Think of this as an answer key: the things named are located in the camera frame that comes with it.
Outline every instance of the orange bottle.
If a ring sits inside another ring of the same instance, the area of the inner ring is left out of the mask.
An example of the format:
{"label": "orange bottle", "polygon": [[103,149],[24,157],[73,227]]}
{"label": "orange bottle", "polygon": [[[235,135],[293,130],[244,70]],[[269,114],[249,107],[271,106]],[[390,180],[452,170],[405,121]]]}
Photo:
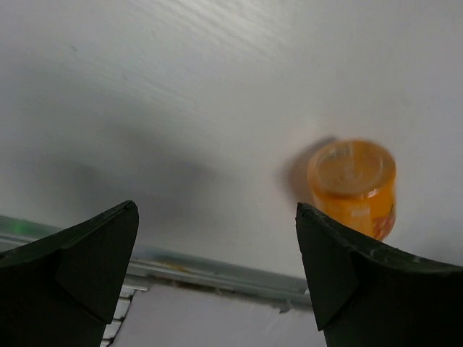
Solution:
{"label": "orange bottle", "polygon": [[310,160],[307,180],[315,206],[338,222],[377,240],[396,220],[396,164],[380,145],[335,142]]}

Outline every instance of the can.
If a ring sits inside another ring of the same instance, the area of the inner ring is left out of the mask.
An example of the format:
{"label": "can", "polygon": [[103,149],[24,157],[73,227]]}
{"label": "can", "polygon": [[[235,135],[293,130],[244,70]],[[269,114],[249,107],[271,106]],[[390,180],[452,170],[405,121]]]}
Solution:
{"label": "can", "polygon": [[307,181],[315,206],[334,220],[384,240],[396,220],[396,164],[367,140],[335,142],[309,161]]}

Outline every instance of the can label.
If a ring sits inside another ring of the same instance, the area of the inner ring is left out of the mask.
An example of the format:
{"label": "can label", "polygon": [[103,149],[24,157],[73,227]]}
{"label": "can label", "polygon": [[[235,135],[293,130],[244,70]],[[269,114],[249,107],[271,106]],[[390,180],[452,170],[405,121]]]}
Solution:
{"label": "can label", "polygon": [[390,233],[396,222],[396,207],[392,205],[391,212],[386,217],[373,219],[374,238],[384,240]]}

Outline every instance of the wood grain texture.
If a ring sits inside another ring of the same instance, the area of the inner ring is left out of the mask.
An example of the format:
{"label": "wood grain texture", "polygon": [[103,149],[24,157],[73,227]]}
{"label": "wood grain texture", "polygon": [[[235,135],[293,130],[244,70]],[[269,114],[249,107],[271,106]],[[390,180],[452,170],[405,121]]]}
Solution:
{"label": "wood grain texture", "polygon": [[369,137],[399,170],[388,242],[463,263],[462,15],[458,0],[5,2],[0,213],[65,227],[132,199],[140,247],[302,276],[292,160]]}

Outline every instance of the metal strip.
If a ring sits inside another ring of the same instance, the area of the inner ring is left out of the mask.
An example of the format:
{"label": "metal strip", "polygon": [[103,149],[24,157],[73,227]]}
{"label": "metal strip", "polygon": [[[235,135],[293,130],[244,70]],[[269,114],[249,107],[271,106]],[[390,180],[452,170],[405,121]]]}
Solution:
{"label": "metal strip", "polygon": [[[0,252],[59,231],[57,228],[0,216]],[[124,286],[147,291],[159,278],[220,288],[309,307],[304,278],[278,275],[185,254],[136,246]]]}

